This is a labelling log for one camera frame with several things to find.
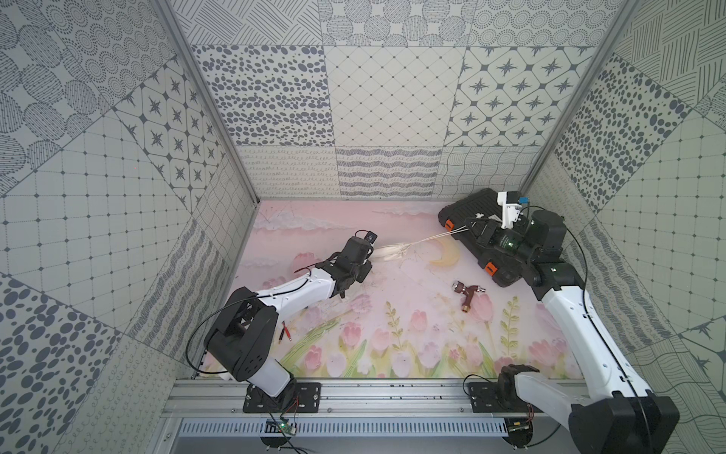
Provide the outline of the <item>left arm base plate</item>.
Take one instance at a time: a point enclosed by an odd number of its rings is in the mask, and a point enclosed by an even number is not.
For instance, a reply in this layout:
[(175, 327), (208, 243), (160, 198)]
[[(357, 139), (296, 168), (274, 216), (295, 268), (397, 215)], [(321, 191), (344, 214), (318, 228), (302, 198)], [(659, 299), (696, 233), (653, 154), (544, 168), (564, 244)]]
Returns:
[(243, 406), (244, 414), (316, 414), (319, 411), (321, 384), (293, 379), (277, 397), (249, 385)]

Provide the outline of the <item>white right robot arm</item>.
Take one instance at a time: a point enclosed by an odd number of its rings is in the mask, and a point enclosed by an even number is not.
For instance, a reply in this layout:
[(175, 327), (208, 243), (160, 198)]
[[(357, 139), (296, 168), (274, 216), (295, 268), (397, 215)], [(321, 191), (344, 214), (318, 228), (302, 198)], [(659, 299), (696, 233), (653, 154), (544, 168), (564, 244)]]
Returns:
[(524, 230), (515, 229), (516, 208), (503, 218), (467, 222), (479, 247), (501, 253), (520, 267), (538, 302), (553, 316), (580, 367), (589, 399), (569, 393), (539, 370), (507, 365), (497, 378), (504, 406), (525, 403), (566, 429), (581, 453), (660, 453), (680, 412), (666, 395), (656, 395), (616, 345), (597, 315), (586, 280), (562, 259), (569, 230), (562, 217), (538, 210)]

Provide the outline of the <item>white cloth drawstring bag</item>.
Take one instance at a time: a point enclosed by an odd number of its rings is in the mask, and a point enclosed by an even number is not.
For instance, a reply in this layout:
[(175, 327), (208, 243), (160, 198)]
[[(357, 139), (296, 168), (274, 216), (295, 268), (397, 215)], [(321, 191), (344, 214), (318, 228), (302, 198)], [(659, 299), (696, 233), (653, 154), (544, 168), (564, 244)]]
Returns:
[(374, 263), (403, 259), (410, 248), (409, 243), (396, 243), (376, 248), (370, 257)]

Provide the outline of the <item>white bag drawstring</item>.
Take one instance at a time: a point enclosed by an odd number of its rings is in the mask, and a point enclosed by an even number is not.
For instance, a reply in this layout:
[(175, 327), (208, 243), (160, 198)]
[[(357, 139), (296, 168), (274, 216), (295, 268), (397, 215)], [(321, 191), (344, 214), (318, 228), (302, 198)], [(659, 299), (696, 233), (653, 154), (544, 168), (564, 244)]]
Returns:
[(406, 244), (405, 249), (425, 243), (425, 242), (429, 242), (431, 240), (435, 240), (435, 239), (439, 239), (439, 238), (446, 238), (447, 236), (454, 236), (455, 234), (460, 234), (460, 233), (469, 231), (472, 229), (472, 226), (477, 221), (481, 221), (483, 218), (484, 218), (484, 215), (481, 215), (481, 214), (476, 214), (476, 215), (474, 215), (474, 217), (465, 218), (463, 221), (463, 224), (461, 226), (459, 226), (459, 227), (453, 226), (450, 229), (448, 229), (445, 233), (436, 234), (434, 236), (429, 236), (428, 238), (423, 238), (420, 240), (416, 240), (414, 242), (410, 242), (410, 243)]

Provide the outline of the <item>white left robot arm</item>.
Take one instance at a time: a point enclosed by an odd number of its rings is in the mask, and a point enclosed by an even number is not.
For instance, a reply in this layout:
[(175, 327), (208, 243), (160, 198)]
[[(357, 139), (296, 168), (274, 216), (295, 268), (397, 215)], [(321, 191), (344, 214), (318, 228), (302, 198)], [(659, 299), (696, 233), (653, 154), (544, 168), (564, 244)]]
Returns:
[(278, 323), (313, 304), (344, 298), (353, 284), (364, 282), (372, 270), (376, 239), (372, 231), (362, 238), (351, 236), (340, 252), (268, 291), (237, 289), (204, 336), (205, 350), (234, 380), (249, 382), (279, 408), (287, 406), (295, 399), (296, 379), (270, 357)]

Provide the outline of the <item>dark red garden hose nozzle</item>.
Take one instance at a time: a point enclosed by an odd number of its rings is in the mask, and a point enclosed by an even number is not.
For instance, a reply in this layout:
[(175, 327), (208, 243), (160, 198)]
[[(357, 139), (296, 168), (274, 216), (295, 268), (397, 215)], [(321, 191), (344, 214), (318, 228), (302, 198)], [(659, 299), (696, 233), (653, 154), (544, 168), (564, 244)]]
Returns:
[(483, 294), (486, 292), (486, 289), (484, 287), (481, 287), (479, 285), (472, 285), (467, 286), (465, 283), (462, 283), (461, 281), (455, 281), (452, 289), (454, 293), (460, 294), (463, 296), (463, 300), (461, 303), (461, 311), (464, 313), (468, 313), (471, 310), (473, 299), (478, 294)]

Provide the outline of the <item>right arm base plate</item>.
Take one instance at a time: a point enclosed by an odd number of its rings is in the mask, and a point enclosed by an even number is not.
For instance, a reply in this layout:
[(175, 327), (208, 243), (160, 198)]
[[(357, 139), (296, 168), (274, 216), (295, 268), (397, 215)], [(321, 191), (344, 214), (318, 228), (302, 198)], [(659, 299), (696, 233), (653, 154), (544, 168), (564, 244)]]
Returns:
[(531, 407), (516, 395), (505, 396), (495, 383), (467, 382), (464, 389), (475, 414), (526, 414), (529, 410), (536, 414), (542, 413), (540, 409)]

